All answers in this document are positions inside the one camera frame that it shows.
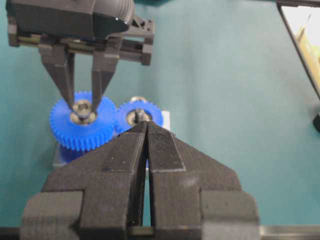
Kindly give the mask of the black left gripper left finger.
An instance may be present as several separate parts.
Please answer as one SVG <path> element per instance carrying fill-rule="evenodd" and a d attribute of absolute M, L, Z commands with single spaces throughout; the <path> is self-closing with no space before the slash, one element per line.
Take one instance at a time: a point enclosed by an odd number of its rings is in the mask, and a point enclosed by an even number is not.
<path fill-rule="evenodd" d="M 24 208 L 22 240 L 125 240 L 141 223 L 146 163 L 142 122 L 54 170 Z"/>

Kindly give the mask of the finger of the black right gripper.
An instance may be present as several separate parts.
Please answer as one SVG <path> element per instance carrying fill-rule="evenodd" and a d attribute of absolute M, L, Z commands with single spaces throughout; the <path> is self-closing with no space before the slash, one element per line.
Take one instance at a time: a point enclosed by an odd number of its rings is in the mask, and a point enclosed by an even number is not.
<path fill-rule="evenodd" d="M 56 39 L 41 39 L 38 50 L 43 66 L 71 109 L 75 96 L 75 54 Z"/>

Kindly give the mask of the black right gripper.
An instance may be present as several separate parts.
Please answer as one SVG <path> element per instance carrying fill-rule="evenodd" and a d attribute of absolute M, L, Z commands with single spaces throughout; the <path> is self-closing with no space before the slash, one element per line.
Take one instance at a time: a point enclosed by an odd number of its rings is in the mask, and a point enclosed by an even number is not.
<path fill-rule="evenodd" d="M 8 43 L 11 47 L 40 47 L 41 35 L 20 30 L 14 16 L 8 15 L 7 23 Z M 105 40 L 86 41 L 58 38 L 56 41 L 65 45 L 66 50 L 70 53 L 93 54 L 91 111 L 96 112 L 102 96 L 116 71 L 119 59 L 140 62 L 145 66 L 150 65 L 154 38 L 154 21 L 144 20 L 135 15 L 128 31 L 112 34 Z"/>

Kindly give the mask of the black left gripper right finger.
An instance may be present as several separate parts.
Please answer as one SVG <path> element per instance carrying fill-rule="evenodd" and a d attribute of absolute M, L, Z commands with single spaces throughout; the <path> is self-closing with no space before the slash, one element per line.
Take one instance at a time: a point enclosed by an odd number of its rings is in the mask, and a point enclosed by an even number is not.
<path fill-rule="evenodd" d="M 157 240 L 258 240 L 255 199 L 234 170 L 149 122 L 151 224 Z"/>

